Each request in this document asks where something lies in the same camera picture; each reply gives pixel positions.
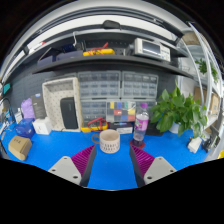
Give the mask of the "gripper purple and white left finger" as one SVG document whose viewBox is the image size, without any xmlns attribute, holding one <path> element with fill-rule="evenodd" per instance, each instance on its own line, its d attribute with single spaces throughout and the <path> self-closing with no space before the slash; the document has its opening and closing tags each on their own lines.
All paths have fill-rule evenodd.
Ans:
<svg viewBox="0 0 224 224">
<path fill-rule="evenodd" d="M 89 146 L 72 157 L 63 156 L 49 172 L 76 185 L 87 187 L 96 157 L 96 146 Z"/>
</svg>

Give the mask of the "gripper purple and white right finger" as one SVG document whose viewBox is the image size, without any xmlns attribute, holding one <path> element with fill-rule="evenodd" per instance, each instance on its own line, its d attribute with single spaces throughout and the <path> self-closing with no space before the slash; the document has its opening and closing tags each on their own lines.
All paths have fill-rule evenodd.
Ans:
<svg viewBox="0 0 224 224">
<path fill-rule="evenodd" d="M 176 171 L 163 157 L 153 157 L 134 145 L 130 146 L 129 154 L 138 187 L 148 185 Z"/>
</svg>

